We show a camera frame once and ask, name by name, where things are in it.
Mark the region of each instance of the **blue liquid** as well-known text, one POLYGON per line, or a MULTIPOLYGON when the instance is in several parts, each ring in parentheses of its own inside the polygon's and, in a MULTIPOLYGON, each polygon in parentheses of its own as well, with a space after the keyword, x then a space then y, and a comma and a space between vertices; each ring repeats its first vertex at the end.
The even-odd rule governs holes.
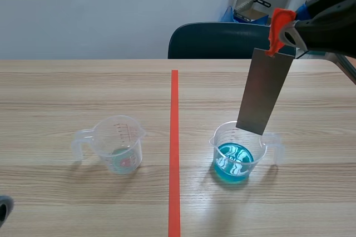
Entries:
POLYGON ((238 162, 253 162, 254 158, 250 151, 239 144, 226 143, 218 147, 220 152, 227 158, 236 161, 233 163, 221 155, 214 160, 214 169, 216 173, 227 182, 241 182, 250 174, 251 165, 241 165, 238 162))

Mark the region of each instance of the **white wall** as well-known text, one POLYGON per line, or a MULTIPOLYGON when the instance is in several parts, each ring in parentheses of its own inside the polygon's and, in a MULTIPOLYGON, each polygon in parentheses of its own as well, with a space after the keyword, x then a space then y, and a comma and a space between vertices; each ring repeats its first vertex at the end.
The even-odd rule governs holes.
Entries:
POLYGON ((0 59, 166 58, 176 28, 218 21, 232 1, 0 0, 0 59))

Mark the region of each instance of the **measuring cup handle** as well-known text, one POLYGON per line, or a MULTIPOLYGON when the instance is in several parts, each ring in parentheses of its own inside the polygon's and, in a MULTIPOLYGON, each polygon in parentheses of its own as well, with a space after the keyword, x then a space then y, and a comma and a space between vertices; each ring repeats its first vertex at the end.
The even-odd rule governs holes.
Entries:
POLYGON ((72 141, 72 151, 75 161, 83 160, 82 143, 91 143, 93 139, 94 130, 79 130, 75 133, 72 141))
POLYGON ((280 136, 278 134, 264 134, 261 137, 261 145, 265 145, 266 149, 274 149, 274 163, 279 165, 283 161, 284 157, 284 145, 281 143, 280 136))

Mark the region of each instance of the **measuring cup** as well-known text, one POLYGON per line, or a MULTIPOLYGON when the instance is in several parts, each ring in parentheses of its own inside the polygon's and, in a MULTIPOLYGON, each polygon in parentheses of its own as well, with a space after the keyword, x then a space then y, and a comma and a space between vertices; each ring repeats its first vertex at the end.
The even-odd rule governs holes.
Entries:
POLYGON ((112 116, 99 122, 93 129, 79 130, 72 141, 76 161, 83 160, 81 144, 89 143, 110 171, 127 174, 142 161, 141 139, 145 130, 128 116, 112 116))
POLYGON ((216 173, 227 182, 241 182, 274 148, 274 162, 281 163, 284 146, 277 134, 262 136, 236 128, 236 121, 220 125, 209 143, 214 147, 213 165, 216 173))

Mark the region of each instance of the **empty measuring cup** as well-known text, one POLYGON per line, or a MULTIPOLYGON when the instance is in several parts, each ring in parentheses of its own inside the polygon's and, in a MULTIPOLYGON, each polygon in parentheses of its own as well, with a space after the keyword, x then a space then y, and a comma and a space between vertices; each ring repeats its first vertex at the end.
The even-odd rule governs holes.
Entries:
POLYGON ((145 130, 128 116, 112 116, 99 122, 93 129, 79 130, 72 141, 76 161, 83 160, 81 144, 87 142, 110 171, 127 174, 142 161, 141 139, 145 130))
POLYGON ((220 125, 209 143, 214 147, 213 166, 216 173, 227 182, 246 179, 267 148, 274 148, 274 162, 281 163, 284 146, 279 135, 263 136, 236 128, 236 121, 220 125))

